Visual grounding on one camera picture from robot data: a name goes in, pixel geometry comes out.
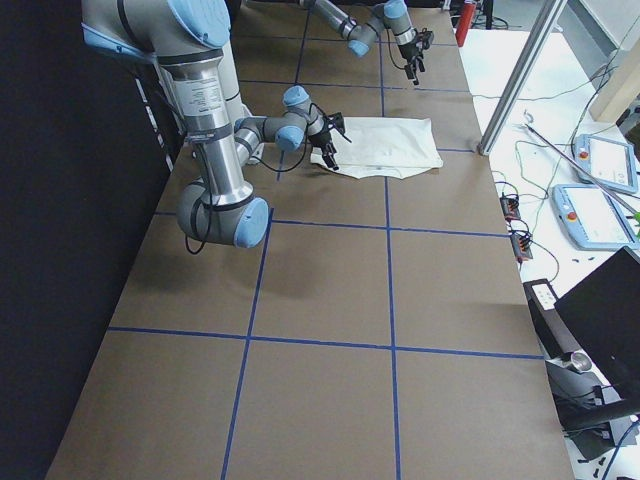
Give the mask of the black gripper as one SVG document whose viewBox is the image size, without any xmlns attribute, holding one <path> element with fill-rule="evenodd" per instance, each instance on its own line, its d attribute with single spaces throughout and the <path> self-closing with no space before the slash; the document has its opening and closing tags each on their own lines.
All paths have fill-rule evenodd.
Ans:
<svg viewBox="0 0 640 480">
<path fill-rule="evenodd" d="M 337 150 L 333 144 L 331 133 L 329 131 L 321 131 L 309 136 L 308 139 L 313 147 L 320 149 L 321 158 L 325 166 L 330 170 L 337 171 L 339 166 L 336 164 L 334 157 Z"/>
<path fill-rule="evenodd" d="M 424 45 L 422 41 L 414 41 L 398 46 L 402 58 L 405 60 L 403 70 L 408 80 L 414 85 L 419 84 L 418 73 L 425 72 Z"/>
</svg>

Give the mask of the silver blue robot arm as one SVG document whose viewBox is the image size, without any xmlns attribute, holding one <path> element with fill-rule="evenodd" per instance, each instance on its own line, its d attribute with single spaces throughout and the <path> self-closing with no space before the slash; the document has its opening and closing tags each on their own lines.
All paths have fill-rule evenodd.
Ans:
<svg viewBox="0 0 640 480">
<path fill-rule="evenodd" d="M 403 70 L 408 80 L 419 84 L 418 73 L 425 72 L 424 52 L 434 40 L 434 32 L 426 28 L 418 30 L 412 23 L 404 1 L 386 1 L 374 5 L 367 22 L 359 24 L 331 1 L 299 1 L 299 6 L 315 14 L 348 44 L 348 48 L 359 58 L 366 55 L 381 34 L 391 32 L 405 60 Z"/>
<path fill-rule="evenodd" d="M 341 114 L 326 114 L 301 86 L 284 96 L 280 117 L 233 119 L 221 64 L 230 41 L 222 1 L 85 1 L 85 42 L 105 55 L 157 65 L 167 74 L 170 105 L 193 148 L 201 176 L 183 191 L 177 220 L 200 242 L 252 248 L 264 237 L 269 206 L 244 179 L 242 167 L 264 143 L 283 152 L 305 141 L 336 166 L 332 133 L 345 131 Z"/>
</svg>

